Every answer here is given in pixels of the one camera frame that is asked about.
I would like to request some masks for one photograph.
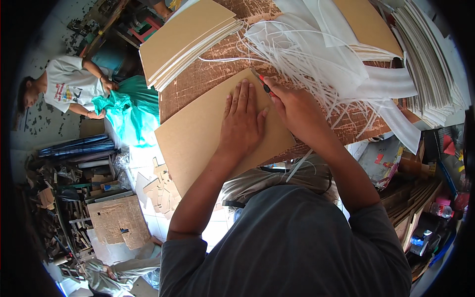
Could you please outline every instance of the blue plastic bag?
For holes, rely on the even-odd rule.
[[[134,76],[119,83],[108,98],[98,96],[92,103],[96,114],[102,109],[119,138],[135,147],[157,145],[153,132],[160,126],[158,93],[147,89],[145,77]]]

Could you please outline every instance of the worn wooden table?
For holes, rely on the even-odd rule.
[[[272,0],[215,1],[236,13],[237,18],[243,19],[250,24],[258,22],[261,19],[275,19],[282,14]],[[238,37],[236,34],[228,36],[201,56],[204,59],[243,57],[243,54],[236,49],[237,41]],[[371,66],[389,67],[389,63],[384,62],[365,63]],[[277,72],[273,67],[260,62],[247,60],[238,60],[235,62],[203,62],[197,59],[181,72],[160,94],[160,122],[165,122],[188,103],[247,67],[253,67],[257,72],[273,77],[285,84],[283,78],[277,76]],[[417,120],[415,116],[408,118],[412,122]],[[354,128],[348,118],[342,118],[334,129],[334,132],[343,144],[351,144],[390,131],[386,123],[381,118],[378,118],[374,122],[373,127],[365,131],[363,135],[357,139],[356,135],[365,127],[367,122],[362,115],[353,115],[351,119],[357,125],[357,129]],[[276,163],[302,157],[308,151],[309,147],[297,140],[296,146],[268,160],[266,163]]]

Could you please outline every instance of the gray t-shirt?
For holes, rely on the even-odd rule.
[[[383,206],[349,223],[308,189],[271,187],[208,255],[201,239],[165,242],[160,296],[408,296],[411,270]]]

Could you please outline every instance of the cardboard box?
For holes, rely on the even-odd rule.
[[[99,242],[138,249],[150,239],[136,195],[87,205]]]
[[[96,191],[96,190],[100,190],[101,189],[101,184],[105,183],[105,182],[111,182],[113,180],[112,176],[108,175],[108,176],[103,176],[103,175],[97,175],[95,174],[92,178],[91,178],[91,183],[92,183],[92,190],[93,191]]]
[[[85,138],[93,135],[104,134],[104,119],[84,119],[79,128],[79,138]]]

